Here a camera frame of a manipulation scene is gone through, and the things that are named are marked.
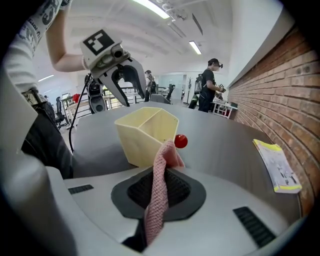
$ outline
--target ceiling light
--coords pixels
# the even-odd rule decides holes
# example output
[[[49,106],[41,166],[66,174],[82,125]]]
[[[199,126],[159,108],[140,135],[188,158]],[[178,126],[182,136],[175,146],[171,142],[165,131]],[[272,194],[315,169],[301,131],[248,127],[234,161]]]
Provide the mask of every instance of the ceiling light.
[[[140,5],[143,5],[144,7],[147,7],[149,10],[155,12],[163,19],[167,19],[170,17],[164,10],[162,10],[159,6],[157,6],[153,2],[150,2],[149,0],[133,0],[133,1],[139,3]]]
[[[42,78],[42,79],[38,80],[38,82],[41,82],[41,81],[43,81],[43,80],[45,80],[45,79],[47,79],[47,78],[53,77],[53,76],[54,76],[53,74],[52,74],[52,75],[49,75],[49,76],[47,76],[47,77],[45,77],[45,78]]]
[[[201,51],[199,50],[198,46],[196,45],[195,41],[190,41],[189,44],[195,50],[196,54],[201,55]]]

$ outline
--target brick wall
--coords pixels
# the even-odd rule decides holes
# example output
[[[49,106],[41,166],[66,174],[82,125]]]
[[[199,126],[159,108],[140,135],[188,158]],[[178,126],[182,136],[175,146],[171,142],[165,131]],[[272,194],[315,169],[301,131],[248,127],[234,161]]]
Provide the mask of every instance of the brick wall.
[[[234,120],[280,145],[302,183],[302,213],[320,192],[320,66],[298,29],[229,89]]]

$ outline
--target person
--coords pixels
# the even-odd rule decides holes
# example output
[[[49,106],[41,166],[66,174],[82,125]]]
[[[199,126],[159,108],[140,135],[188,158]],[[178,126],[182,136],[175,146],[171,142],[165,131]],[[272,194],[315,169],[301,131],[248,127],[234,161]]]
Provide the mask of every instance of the person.
[[[151,84],[152,84],[152,82],[154,80],[154,77],[152,76],[151,71],[149,69],[144,73],[146,74],[146,76],[145,76],[146,87],[145,87],[144,102],[148,102],[149,101],[149,97],[150,97]]]
[[[199,111],[209,112],[210,103],[214,100],[216,92],[223,93],[225,90],[216,86],[213,71],[218,71],[220,63],[216,58],[208,61],[208,67],[202,73],[201,91],[199,93]]]
[[[71,0],[45,0],[24,23],[3,60],[3,68],[12,83],[38,113],[22,151],[35,156],[45,166],[57,168],[64,179],[73,177],[73,156],[56,126],[51,104],[37,89],[33,56],[46,33],[48,53],[55,70],[75,72],[87,69],[82,55],[66,52],[64,28],[70,6]]]

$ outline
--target plastic bin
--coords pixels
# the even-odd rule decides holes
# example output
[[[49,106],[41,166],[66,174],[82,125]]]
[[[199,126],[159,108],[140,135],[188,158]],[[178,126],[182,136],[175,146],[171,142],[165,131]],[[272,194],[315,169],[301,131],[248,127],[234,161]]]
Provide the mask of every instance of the plastic bin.
[[[115,122],[128,162],[137,167],[154,164],[162,143],[175,140],[179,120],[159,107],[142,107]]]

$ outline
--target cable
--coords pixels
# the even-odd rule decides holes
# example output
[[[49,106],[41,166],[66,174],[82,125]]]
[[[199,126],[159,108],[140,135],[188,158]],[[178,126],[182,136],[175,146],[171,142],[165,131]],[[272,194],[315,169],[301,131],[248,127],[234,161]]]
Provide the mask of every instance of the cable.
[[[70,144],[70,148],[71,148],[71,151],[72,153],[74,152],[74,148],[72,147],[72,142],[71,142],[71,131],[72,131],[72,127],[74,127],[74,123],[75,123],[75,120],[76,120],[76,116],[77,116],[77,112],[78,112],[78,108],[79,108],[79,105],[80,105],[80,102],[81,102],[81,98],[82,98],[82,95],[84,95],[84,91],[90,81],[90,78],[91,78],[91,73],[89,75],[89,77],[87,78],[87,80],[85,81],[84,83],[84,87],[83,87],[83,90],[81,92],[81,95],[80,95],[80,98],[79,98],[79,101],[78,101],[78,105],[76,106],[76,109],[75,109],[75,112],[74,112],[74,116],[73,116],[73,120],[72,120],[72,124],[71,124],[71,127],[70,127],[70,130],[69,130],[69,144]]]

